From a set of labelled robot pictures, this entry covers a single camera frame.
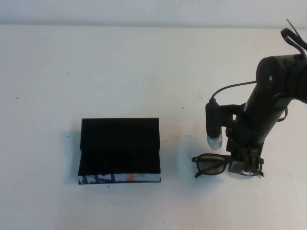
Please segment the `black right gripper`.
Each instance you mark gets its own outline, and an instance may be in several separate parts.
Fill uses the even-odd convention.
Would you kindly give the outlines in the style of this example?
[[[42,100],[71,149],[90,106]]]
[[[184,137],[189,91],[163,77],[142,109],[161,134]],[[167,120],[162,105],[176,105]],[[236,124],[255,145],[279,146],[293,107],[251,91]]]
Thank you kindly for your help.
[[[228,171],[230,173],[245,173],[245,169],[258,171],[264,136],[259,135],[242,121],[232,122],[226,129],[226,136],[228,137],[226,151],[230,152],[235,160],[239,160],[232,161]]]

